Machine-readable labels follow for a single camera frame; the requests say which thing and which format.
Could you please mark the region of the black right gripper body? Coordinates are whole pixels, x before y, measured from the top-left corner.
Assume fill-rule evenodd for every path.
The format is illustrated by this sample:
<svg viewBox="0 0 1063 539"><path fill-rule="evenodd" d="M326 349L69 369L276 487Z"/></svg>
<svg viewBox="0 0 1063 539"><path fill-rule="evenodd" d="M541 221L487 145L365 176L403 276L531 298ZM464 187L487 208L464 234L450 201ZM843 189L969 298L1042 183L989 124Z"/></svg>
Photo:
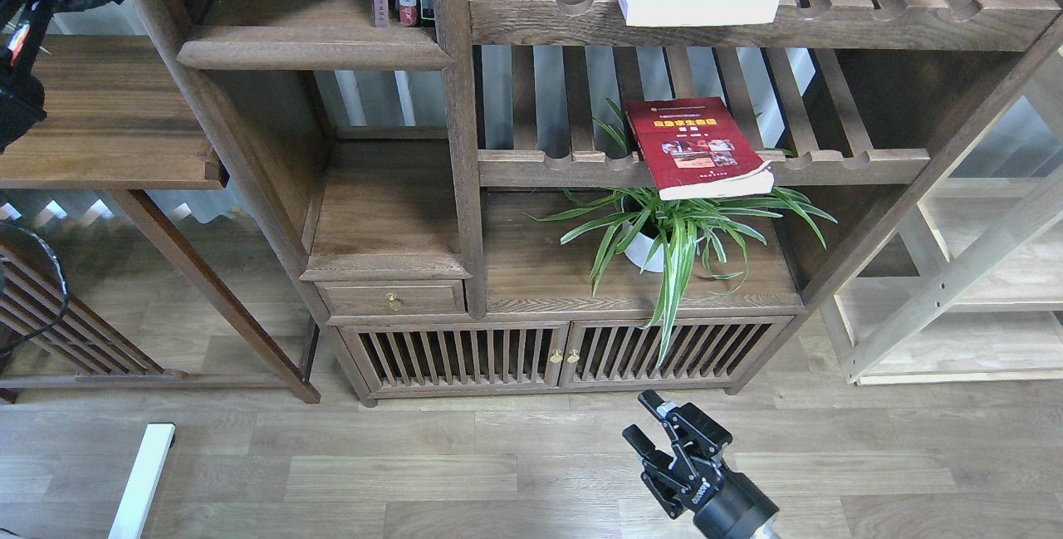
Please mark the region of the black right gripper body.
<svg viewBox="0 0 1063 539"><path fill-rule="evenodd" d="M643 482L672 517L693 512L707 538L775 538L778 506L723 458L732 434L695 405L648 405L674 456L643 441Z"/></svg>

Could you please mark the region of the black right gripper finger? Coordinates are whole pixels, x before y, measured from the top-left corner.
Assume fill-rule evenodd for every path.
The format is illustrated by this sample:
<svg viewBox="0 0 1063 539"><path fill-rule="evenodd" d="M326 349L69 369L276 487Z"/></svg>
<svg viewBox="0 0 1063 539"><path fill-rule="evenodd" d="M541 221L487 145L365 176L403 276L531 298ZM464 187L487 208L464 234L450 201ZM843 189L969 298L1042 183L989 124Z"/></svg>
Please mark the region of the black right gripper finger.
<svg viewBox="0 0 1063 539"><path fill-rule="evenodd" d="M638 425L628 425L626 429L623 429L622 437L634 449L642 464L649 464L649 466L665 464L664 452L657 449Z"/></svg>
<svg viewBox="0 0 1063 539"><path fill-rule="evenodd" d="M641 403L653 417L662 424L669 424L672 422L672 411L675 410L675 403L672 400L662 399L657 391L653 389L646 389L638 395L638 402Z"/></svg>

